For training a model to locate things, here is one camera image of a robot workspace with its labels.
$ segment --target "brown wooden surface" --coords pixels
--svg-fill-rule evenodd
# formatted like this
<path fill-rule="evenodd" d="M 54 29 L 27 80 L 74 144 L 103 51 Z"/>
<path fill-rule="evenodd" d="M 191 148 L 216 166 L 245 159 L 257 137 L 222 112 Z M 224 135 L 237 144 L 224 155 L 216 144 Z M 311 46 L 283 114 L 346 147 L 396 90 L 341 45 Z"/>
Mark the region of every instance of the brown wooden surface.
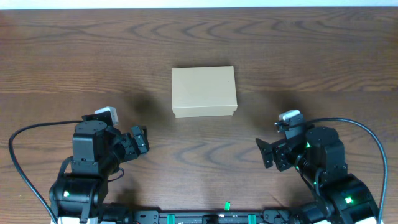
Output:
<path fill-rule="evenodd" d="M 171 68 L 233 65 L 233 117 L 172 114 Z M 16 172 L 9 136 L 28 124 L 78 119 L 112 105 L 121 131 L 149 128 L 151 150 L 123 164 L 107 202 L 137 207 L 288 207 L 312 200 L 293 169 L 265 170 L 254 138 L 281 138 L 286 110 L 307 119 L 367 124 L 389 158 L 384 223 L 398 223 L 398 9 L 280 8 L 0 12 L 0 223 L 48 223 Z M 338 128 L 349 171 L 379 200 L 382 162 L 373 140 Z M 15 141 L 17 158 L 47 199 L 73 125 Z"/>

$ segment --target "cable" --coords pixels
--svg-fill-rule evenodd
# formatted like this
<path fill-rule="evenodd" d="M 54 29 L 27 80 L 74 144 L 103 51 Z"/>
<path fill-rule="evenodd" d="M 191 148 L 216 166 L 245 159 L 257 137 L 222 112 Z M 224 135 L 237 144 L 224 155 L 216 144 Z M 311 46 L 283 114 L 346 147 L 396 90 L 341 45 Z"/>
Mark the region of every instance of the cable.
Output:
<path fill-rule="evenodd" d="M 10 156 L 12 159 L 12 162 L 14 163 L 15 168 L 17 169 L 19 175 L 21 175 L 22 179 L 25 181 L 25 183 L 30 187 L 30 189 L 33 191 L 33 193 L 36 195 L 36 197 L 42 202 L 44 208 L 48 211 L 50 214 L 52 220 L 54 223 L 58 223 L 58 218 L 55 216 L 55 214 L 52 212 L 51 208 L 47 203 L 45 202 L 44 198 L 41 196 L 39 191 L 33 186 L 33 184 L 30 182 L 30 180 L 27 178 L 26 174 L 22 170 L 21 166 L 18 163 L 17 158 L 15 157 L 14 153 L 14 148 L 12 146 L 12 142 L 14 138 L 21 132 L 26 131 L 31 128 L 37 128 L 37 127 L 42 127 L 42 126 L 51 126 L 51 125 L 59 125 L 59 124 L 73 124 L 73 123 L 80 123 L 82 121 L 61 121 L 61 122 L 51 122 L 51 123 L 41 123 L 41 124 L 33 124 L 28 127 L 21 128 L 20 130 L 14 132 L 12 136 L 10 137 L 10 140 L 8 141 L 8 148 L 10 150 Z"/>
<path fill-rule="evenodd" d="M 121 171 L 122 174 L 120 174 L 119 177 L 117 177 L 117 178 L 115 178 L 115 179 L 108 180 L 108 183 L 110 183 L 110 182 L 112 182 L 112 181 L 115 181 L 115 180 L 118 180 L 118 179 L 120 179 L 120 178 L 122 178 L 122 177 L 124 176 L 124 169 L 123 169 L 122 167 L 119 167 L 119 171 Z"/>
<path fill-rule="evenodd" d="M 365 131 L 367 131 L 373 138 L 373 140 L 376 142 L 377 146 L 379 147 L 381 157 L 383 159 L 383 165 L 384 165 L 384 179 L 383 179 L 383 185 L 382 185 L 382 190 L 381 190 L 381 198 L 380 198 L 380 205 L 379 205 L 379 217 L 377 219 L 377 224 L 381 223 L 381 217 L 382 217 L 382 211 L 383 211 L 383 206 L 384 206 L 384 199 L 386 197 L 386 189 L 387 189 L 387 175 L 388 175 L 388 166 L 387 166 L 387 157 L 386 153 L 384 152 L 383 145 L 381 144 L 380 140 L 377 138 L 377 136 L 365 125 L 353 121 L 351 119 L 346 119 L 346 118 L 319 118 L 319 119 L 314 119 L 311 121 L 306 121 L 300 124 L 295 124 L 292 126 L 288 126 L 287 128 L 296 128 L 298 126 L 306 125 L 306 124 L 313 124 L 313 123 L 318 123 L 318 122 L 323 122 L 323 121 L 340 121 L 340 122 L 346 122 L 350 124 L 355 124 L 358 125 L 359 127 L 363 128 Z"/>

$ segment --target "white box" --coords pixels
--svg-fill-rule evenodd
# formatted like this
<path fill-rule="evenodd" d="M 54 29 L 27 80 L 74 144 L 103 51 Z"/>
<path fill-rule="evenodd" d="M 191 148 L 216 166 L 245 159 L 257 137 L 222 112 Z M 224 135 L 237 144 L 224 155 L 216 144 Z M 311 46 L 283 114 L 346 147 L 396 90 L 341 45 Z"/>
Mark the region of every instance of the white box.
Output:
<path fill-rule="evenodd" d="M 233 115 L 236 101 L 233 66 L 172 69 L 176 118 Z"/>

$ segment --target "black cable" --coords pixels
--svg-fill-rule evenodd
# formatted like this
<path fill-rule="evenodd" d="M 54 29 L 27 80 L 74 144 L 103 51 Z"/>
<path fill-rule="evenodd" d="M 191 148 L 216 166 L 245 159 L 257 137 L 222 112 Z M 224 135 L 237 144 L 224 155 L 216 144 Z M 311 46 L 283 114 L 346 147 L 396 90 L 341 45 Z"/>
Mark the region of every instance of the black cable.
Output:
<path fill-rule="evenodd" d="M 319 119 L 314 119 L 311 121 L 306 121 L 306 122 L 303 122 L 300 124 L 288 126 L 287 128 L 295 128 L 298 126 L 302 126 L 302 125 L 306 125 L 306 124 L 313 124 L 313 123 L 323 122 L 323 121 L 340 121 L 340 122 L 346 122 L 346 123 L 358 125 L 359 127 L 363 128 L 365 131 L 367 131 L 372 136 L 373 140 L 376 142 L 377 146 L 379 147 L 380 154 L 383 159 L 383 165 L 384 165 L 384 180 L 383 180 L 383 185 L 382 185 L 382 190 L 381 190 L 381 198 L 380 198 L 380 205 L 379 205 L 379 217 L 377 218 L 377 224 L 380 224 L 383 206 L 384 206 L 384 199 L 386 197 L 387 175 L 388 175 L 387 157 L 386 157 L 386 153 L 384 152 L 383 145 L 381 144 L 381 142 L 377 138 L 377 136 L 368 127 L 366 127 L 365 125 L 363 125 L 357 121 L 353 121 L 351 119 L 346 119 L 346 118 L 319 118 Z"/>
<path fill-rule="evenodd" d="M 12 159 L 12 162 L 14 163 L 15 168 L 17 169 L 19 175 L 21 175 L 22 179 L 25 181 L 25 183 L 30 187 L 30 189 L 33 191 L 33 193 L 36 195 L 36 197 L 40 200 L 40 202 L 42 202 L 44 208 L 48 211 L 48 213 L 50 214 L 52 220 L 54 223 L 58 223 L 58 219 L 55 216 L 55 214 L 52 212 L 51 208 L 49 207 L 49 205 L 47 205 L 47 203 L 45 202 L 44 198 L 41 196 L 41 194 L 39 193 L 39 191 L 37 191 L 37 189 L 33 186 L 33 184 L 30 182 L 30 180 L 27 178 L 26 174 L 24 173 L 24 171 L 22 170 L 21 166 L 18 163 L 17 158 L 15 157 L 15 153 L 14 153 L 14 148 L 12 146 L 12 142 L 14 140 L 14 138 L 21 132 L 26 131 L 28 129 L 31 128 L 37 128 L 37 127 L 42 127 L 42 126 L 50 126 L 50 125 L 59 125 L 59 124 L 73 124 L 73 123 L 80 123 L 82 121 L 61 121 L 61 122 L 51 122 L 51 123 L 42 123 L 42 124 L 33 124 L 30 125 L 28 127 L 24 127 L 21 128 L 20 130 L 14 132 L 14 134 L 12 134 L 12 136 L 10 137 L 10 140 L 8 141 L 8 148 L 10 150 L 10 156 Z"/>
<path fill-rule="evenodd" d="M 122 178 L 122 177 L 124 176 L 124 169 L 123 169 L 122 167 L 119 167 L 119 171 L 121 171 L 122 174 L 120 174 L 119 177 L 117 177 L 117 178 L 115 178 L 115 179 L 108 180 L 108 183 L 110 183 L 110 182 L 112 182 L 112 181 L 115 181 L 115 180 L 118 180 L 118 179 L 120 179 L 120 178 Z"/>

